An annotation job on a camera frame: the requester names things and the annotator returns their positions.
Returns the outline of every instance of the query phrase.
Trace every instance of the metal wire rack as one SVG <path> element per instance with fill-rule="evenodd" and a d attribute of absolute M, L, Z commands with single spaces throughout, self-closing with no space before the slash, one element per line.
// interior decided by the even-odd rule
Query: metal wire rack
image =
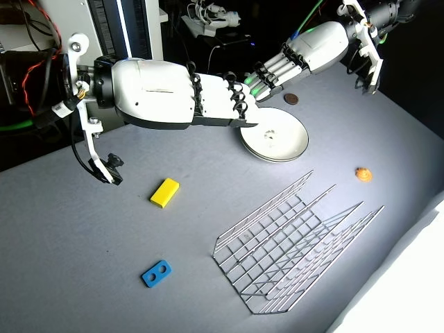
<path fill-rule="evenodd" d="M 311 209 L 334 186 L 308 204 L 297 195 L 312 173 L 216 240 L 213 258 L 254 314 L 292 309 L 384 208 L 346 223 L 360 202 L 322 221 Z"/>

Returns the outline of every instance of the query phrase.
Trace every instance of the white vertical strip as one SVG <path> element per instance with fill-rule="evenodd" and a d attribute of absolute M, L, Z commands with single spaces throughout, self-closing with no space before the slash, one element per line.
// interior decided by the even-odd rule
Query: white vertical strip
<path fill-rule="evenodd" d="M 163 60 L 162 34 L 160 32 L 159 0 L 145 0 L 146 21 L 150 33 L 150 47 L 153 60 Z"/>
<path fill-rule="evenodd" d="M 120 24 L 122 25 L 123 39 L 125 40 L 126 53 L 128 54 L 128 58 L 132 58 L 133 54 L 131 53 L 131 45 L 130 45 L 130 40 L 128 39 L 128 31 L 126 31 L 125 15 L 123 14 L 122 2 L 121 0 L 116 0 L 116 1 L 117 1 L 117 10 L 119 11 Z"/>

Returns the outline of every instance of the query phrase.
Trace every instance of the brown round object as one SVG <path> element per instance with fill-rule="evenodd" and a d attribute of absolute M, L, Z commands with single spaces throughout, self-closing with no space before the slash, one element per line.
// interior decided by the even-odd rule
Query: brown round object
<path fill-rule="evenodd" d="M 295 94 L 285 94 L 284 100 L 290 105 L 296 105 L 299 102 L 299 98 Z"/>
<path fill-rule="evenodd" d="M 358 168 L 355 174 L 362 182 L 370 182 L 373 179 L 372 171 L 367 168 Z"/>

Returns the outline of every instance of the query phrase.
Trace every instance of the bolt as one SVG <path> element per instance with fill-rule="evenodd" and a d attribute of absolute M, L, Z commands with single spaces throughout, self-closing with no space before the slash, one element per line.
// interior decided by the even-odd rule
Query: bolt
<path fill-rule="evenodd" d="M 72 43 L 71 48 L 73 49 L 74 52 L 80 52 L 80 50 L 82 49 L 80 44 L 77 42 Z"/>

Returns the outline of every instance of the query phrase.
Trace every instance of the orange object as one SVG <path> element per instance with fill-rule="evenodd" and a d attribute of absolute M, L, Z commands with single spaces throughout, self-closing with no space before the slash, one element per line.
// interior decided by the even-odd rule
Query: orange object
<path fill-rule="evenodd" d="M 373 179 L 372 171 L 367 168 L 358 168 L 355 174 L 362 182 L 370 182 Z"/>

